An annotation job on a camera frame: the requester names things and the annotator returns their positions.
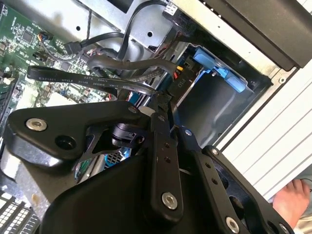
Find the hole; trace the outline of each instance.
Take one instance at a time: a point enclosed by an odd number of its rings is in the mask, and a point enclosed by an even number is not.
[[[169,157],[165,157],[165,161],[171,163],[171,159]]]
[[[76,141],[70,136],[58,136],[55,138],[55,144],[63,150],[73,150],[76,148]]]
[[[42,124],[40,122],[38,122],[38,121],[33,122],[32,125],[34,127],[41,127],[42,126]]]
[[[268,225],[275,234],[279,234],[278,228],[272,222],[268,221]]]
[[[233,221],[230,221],[230,226],[231,226],[232,228],[236,228],[236,225],[235,225],[235,223],[234,223]]]
[[[245,210],[242,203],[234,196],[229,197],[237,217],[242,220],[245,217]]]
[[[167,200],[167,202],[168,202],[169,204],[171,204],[171,205],[174,203],[174,200],[173,200],[172,197],[170,197],[170,196],[166,197],[166,200]]]
[[[218,181],[216,181],[214,178],[212,178],[211,180],[214,184],[218,184]]]
[[[174,60],[175,57],[176,57],[175,55],[172,55],[169,61]]]

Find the electronic component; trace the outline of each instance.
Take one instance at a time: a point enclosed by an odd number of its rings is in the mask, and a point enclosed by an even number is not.
[[[88,90],[83,91],[83,95],[88,96],[89,95],[89,91]]]
[[[50,88],[49,86],[45,86],[45,87],[44,87],[44,90],[47,91],[47,92],[49,92],[50,89],[51,89],[51,88]]]
[[[29,32],[25,31],[23,34],[23,40],[28,42],[29,44],[31,44],[32,40],[33,40],[33,35],[31,35]]]
[[[5,50],[6,47],[7,47],[6,43],[3,42],[3,41],[1,41],[1,42],[0,42],[0,50]]]
[[[172,2],[168,3],[162,15],[173,23],[173,27],[176,31],[181,32],[187,37],[190,37],[197,28],[196,23],[179,10]]]
[[[46,62],[48,60],[48,56],[44,52],[41,52],[41,51],[40,52],[37,51],[33,53],[33,57],[40,62]]]
[[[88,61],[89,58],[90,58],[90,56],[87,55],[87,54],[82,54],[82,55],[80,56],[80,59],[81,59],[82,61],[85,61],[85,62]]]
[[[48,32],[40,32],[39,34],[42,36],[42,40],[53,40],[54,38],[54,36]]]
[[[68,62],[63,62],[60,66],[60,68],[65,71],[65,72],[68,72],[69,68],[70,68],[70,64]]]
[[[69,55],[77,54],[82,50],[82,46],[79,41],[66,43],[64,44],[64,47]]]

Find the motherboard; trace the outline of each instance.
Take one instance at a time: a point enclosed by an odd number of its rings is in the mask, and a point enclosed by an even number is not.
[[[29,65],[90,75],[88,53],[74,61],[54,60],[39,42],[39,33],[50,39],[48,50],[58,58],[70,59],[64,43],[19,12],[0,2],[0,135],[8,115],[21,108],[91,103],[108,100],[108,94],[76,84],[39,82],[27,78]]]

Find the black cable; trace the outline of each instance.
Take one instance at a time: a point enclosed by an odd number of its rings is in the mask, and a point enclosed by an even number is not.
[[[178,38],[179,38],[179,32],[176,33],[175,38],[170,42],[170,44],[167,45],[167,47],[163,49],[163,51],[160,51],[159,54],[156,55],[154,58],[155,59],[162,58],[168,52],[168,50],[171,49],[171,47],[178,40]]]
[[[92,18],[92,10],[91,10],[91,9],[89,9],[87,39],[89,39],[89,37],[90,37],[91,18]]]
[[[53,58],[56,61],[61,61],[61,62],[72,62],[80,58],[80,56],[83,54],[83,50],[81,50],[78,54],[75,54],[74,57],[69,58],[69,59],[64,59],[64,58],[59,58],[56,57],[49,49],[48,47],[44,44],[44,41],[40,41],[41,46],[44,48],[44,50],[48,53],[48,55]]]
[[[142,10],[143,8],[147,7],[147,6],[151,6],[151,5],[161,5],[161,6],[167,6],[166,3],[164,3],[163,1],[160,0],[150,0],[150,1],[145,1],[143,3],[141,3],[139,6],[137,6],[137,8],[135,9],[134,13],[132,14],[127,28],[125,30],[125,34],[123,36],[122,39],[122,43],[121,43],[121,47],[117,56],[117,59],[119,60],[123,60],[125,58],[127,49],[128,49],[128,45],[129,45],[129,37],[130,37],[130,31],[131,31],[131,26],[132,26],[132,21],[135,18],[135,16],[138,14],[138,12],[140,10]]]
[[[94,55],[88,60],[87,64],[91,70],[94,70],[95,68],[100,68],[102,70],[107,68],[119,70],[136,70],[156,66],[168,72],[170,75],[173,75],[173,73],[176,71],[177,68],[177,65],[175,63],[160,58],[136,62],[130,61],[127,62],[127,61],[118,61],[106,55]]]
[[[135,77],[123,78],[123,79],[128,80],[128,81],[133,81],[133,82],[140,82],[140,81],[149,80],[149,79],[153,79],[155,77],[161,76],[163,73],[164,72],[162,69],[157,68],[156,70],[151,71],[141,76],[135,76]]]
[[[83,47],[86,47],[88,45],[92,45],[94,43],[97,43],[97,42],[99,42],[101,40],[106,40],[106,39],[110,39],[110,38],[123,38],[123,34],[122,33],[117,33],[117,32],[104,33],[104,34],[98,35],[96,37],[83,40],[80,43],[80,45],[83,48]]]
[[[27,77],[39,81],[75,83],[93,89],[106,87],[126,89],[146,95],[157,94],[155,89],[132,81],[85,76],[42,66],[29,66],[27,70]]]

